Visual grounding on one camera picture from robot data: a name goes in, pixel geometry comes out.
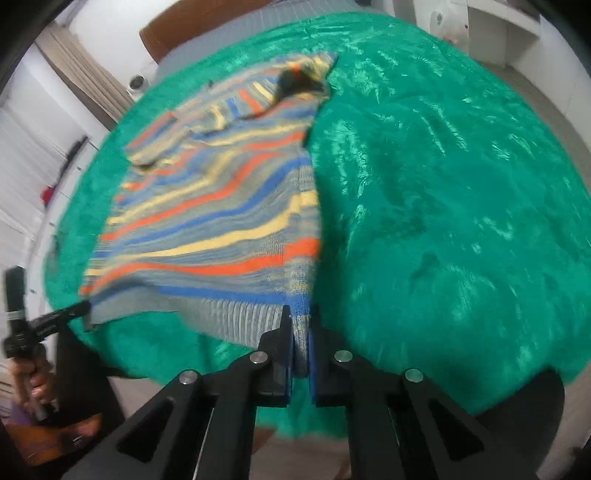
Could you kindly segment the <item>person's left hand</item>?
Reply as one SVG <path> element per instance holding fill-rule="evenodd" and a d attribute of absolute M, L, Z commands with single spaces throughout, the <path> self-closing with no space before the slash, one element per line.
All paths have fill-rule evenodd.
<path fill-rule="evenodd" d="M 53 366 L 43 346 L 36 350 L 32 359 L 11 359 L 9 370 L 14 402 L 30 414 L 35 413 L 36 406 L 49 405 L 56 399 Z"/>

